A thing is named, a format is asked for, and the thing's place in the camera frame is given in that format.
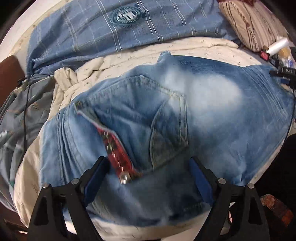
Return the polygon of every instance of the white bedsheet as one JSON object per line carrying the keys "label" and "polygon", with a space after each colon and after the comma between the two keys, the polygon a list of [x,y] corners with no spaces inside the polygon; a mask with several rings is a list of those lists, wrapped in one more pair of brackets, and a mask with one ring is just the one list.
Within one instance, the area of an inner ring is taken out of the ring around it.
{"label": "white bedsheet", "polygon": [[[57,82],[48,120],[55,116],[59,110],[66,107],[77,95],[96,83],[107,78],[118,77],[137,65],[156,63],[162,51],[170,51],[172,55],[209,58],[242,67],[260,64],[254,57],[237,48],[238,46],[235,43],[225,39],[190,37],[131,49],[104,58],[96,58],[85,63],[75,72],[70,68],[61,68],[54,73]],[[36,140],[28,148],[15,178],[13,200],[17,212],[26,226],[29,225],[39,192],[38,172],[41,136],[42,129]],[[280,147],[251,182],[255,183],[262,176],[279,152]],[[171,236],[191,228],[192,235],[188,233],[189,230],[185,232],[189,234],[186,236],[191,241],[191,236],[198,233],[206,217],[207,213],[204,213],[180,225],[166,227],[140,228],[103,221],[95,221],[94,224],[104,240],[151,240]],[[71,232],[75,232],[72,223],[67,222],[67,228]]]}

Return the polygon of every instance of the black cable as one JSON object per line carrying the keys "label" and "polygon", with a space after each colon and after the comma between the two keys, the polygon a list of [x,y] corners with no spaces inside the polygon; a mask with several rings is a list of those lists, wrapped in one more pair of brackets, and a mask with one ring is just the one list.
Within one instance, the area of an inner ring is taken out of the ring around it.
{"label": "black cable", "polygon": [[29,92],[30,92],[30,79],[28,78],[28,92],[27,92],[27,99],[26,99],[26,105],[25,105],[25,109],[24,109],[24,120],[23,120],[23,124],[24,124],[24,154],[23,157],[27,151],[27,131],[26,131],[26,113],[27,113],[27,107],[28,107],[28,100],[29,100]]}
{"label": "black cable", "polygon": [[294,90],[294,82],[292,80],[290,80],[290,83],[291,83],[291,88],[293,90],[293,97],[294,97],[294,105],[293,105],[293,112],[292,112],[292,117],[291,117],[291,121],[290,121],[290,124],[289,124],[289,128],[288,128],[288,131],[287,131],[287,135],[284,139],[284,142],[283,142],[283,145],[285,144],[287,138],[288,138],[288,135],[289,135],[289,132],[290,132],[290,129],[291,129],[291,126],[293,124],[293,117],[294,117],[294,113],[295,113],[295,106],[296,106],[296,96],[295,96],[295,90]]}

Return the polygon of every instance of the blue denim jeans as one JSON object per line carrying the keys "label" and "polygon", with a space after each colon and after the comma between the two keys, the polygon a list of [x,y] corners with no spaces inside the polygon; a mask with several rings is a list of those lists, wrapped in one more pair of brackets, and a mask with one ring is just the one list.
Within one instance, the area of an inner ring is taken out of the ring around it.
{"label": "blue denim jeans", "polygon": [[39,183],[64,185],[107,156],[101,127],[142,176],[123,185],[111,169],[87,207],[91,216],[135,226],[195,217],[207,206],[189,172],[191,156],[245,185],[284,139],[293,94],[270,70],[164,52],[157,64],[102,81],[46,123]]}

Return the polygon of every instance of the red fabric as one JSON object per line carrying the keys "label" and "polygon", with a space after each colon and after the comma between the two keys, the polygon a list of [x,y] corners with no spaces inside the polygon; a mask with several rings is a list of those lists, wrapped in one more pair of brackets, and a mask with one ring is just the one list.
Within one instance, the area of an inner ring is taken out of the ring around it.
{"label": "red fabric", "polygon": [[[229,1],[229,0],[217,0],[218,3],[220,3],[220,2],[226,2],[226,1]],[[238,0],[238,1],[242,1],[242,2],[248,3],[252,7],[254,7],[254,3],[256,2],[256,0]]]}
{"label": "red fabric", "polygon": [[115,169],[117,176],[119,177],[122,172],[128,172],[132,179],[133,177],[140,176],[140,174],[133,168],[128,154],[116,136],[100,128],[97,128],[97,130],[103,138],[108,159],[112,167]]}

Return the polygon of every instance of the back pocket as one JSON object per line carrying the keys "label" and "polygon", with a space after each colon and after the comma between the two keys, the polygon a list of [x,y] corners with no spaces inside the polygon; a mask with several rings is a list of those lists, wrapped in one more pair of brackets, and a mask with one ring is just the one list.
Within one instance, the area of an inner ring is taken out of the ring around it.
{"label": "back pocket", "polygon": [[86,106],[88,119],[116,133],[140,172],[157,168],[188,145],[184,97],[143,75],[119,79],[90,96]]}

